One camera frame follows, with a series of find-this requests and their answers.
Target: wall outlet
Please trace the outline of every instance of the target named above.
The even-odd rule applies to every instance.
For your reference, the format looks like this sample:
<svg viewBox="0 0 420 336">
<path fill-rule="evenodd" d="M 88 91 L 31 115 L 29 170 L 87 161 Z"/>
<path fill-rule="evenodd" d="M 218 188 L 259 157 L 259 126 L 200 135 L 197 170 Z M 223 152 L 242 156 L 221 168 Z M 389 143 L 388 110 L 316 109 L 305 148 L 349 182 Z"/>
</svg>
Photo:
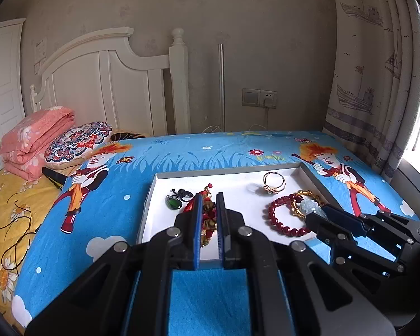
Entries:
<svg viewBox="0 0 420 336">
<path fill-rule="evenodd" d="M 263 89 L 243 88 L 243 97 L 241 104 L 243 106 L 265 107 L 266 98 L 272 98 L 272 106 L 269 108 L 277 108 L 277 92 L 265 91 Z"/>
</svg>

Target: white curtain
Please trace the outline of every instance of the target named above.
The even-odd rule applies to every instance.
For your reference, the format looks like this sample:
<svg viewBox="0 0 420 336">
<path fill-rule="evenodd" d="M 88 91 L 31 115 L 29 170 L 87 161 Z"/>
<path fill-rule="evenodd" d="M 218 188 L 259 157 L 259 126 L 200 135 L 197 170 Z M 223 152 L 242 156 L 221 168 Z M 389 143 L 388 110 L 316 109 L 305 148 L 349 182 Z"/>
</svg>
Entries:
<svg viewBox="0 0 420 336">
<path fill-rule="evenodd" d="M 336 0 L 336 12 L 324 131 L 390 181 L 420 112 L 420 7 L 415 0 Z"/>
</svg>

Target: round pillow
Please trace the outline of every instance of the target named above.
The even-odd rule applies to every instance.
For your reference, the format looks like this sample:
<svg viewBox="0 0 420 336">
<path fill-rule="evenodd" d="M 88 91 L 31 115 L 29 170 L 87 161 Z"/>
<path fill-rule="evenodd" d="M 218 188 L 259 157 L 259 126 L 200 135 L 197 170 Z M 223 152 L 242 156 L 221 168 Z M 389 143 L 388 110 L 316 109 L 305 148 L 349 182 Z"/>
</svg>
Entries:
<svg viewBox="0 0 420 336">
<path fill-rule="evenodd" d="M 45 151 L 45 167 L 59 170 L 84 162 L 98 145 L 110 140 L 112 126 L 106 122 L 86 123 L 57 137 Z"/>
</svg>

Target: pink blanket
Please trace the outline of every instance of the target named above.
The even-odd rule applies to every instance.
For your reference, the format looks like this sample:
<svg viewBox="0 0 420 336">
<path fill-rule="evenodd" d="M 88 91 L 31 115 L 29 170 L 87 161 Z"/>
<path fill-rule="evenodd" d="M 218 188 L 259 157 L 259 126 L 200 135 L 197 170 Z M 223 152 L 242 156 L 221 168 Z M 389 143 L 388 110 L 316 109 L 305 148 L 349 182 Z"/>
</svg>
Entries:
<svg viewBox="0 0 420 336">
<path fill-rule="evenodd" d="M 5 169 L 25 180 L 42 175 L 44 153 L 50 143 L 74 126 L 71 109 L 54 106 L 25 117 L 0 142 Z"/>
</svg>

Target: bedpost finial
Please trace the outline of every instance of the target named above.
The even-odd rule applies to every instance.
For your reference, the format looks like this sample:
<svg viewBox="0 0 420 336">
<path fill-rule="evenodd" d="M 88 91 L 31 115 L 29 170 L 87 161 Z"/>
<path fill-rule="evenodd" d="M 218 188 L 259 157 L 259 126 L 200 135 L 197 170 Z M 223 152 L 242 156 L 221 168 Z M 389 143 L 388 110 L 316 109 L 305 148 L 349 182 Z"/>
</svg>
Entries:
<svg viewBox="0 0 420 336">
<path fill-rule="evenodd" d="M 173 45 L 177 46 L 177 45 L 181 45 L 184 46 L 184 30 L 182 28 L 176 28 L 173 29 L 173 31 L 171 32 L 171 34 L 173 35 Z"/>
</svg>

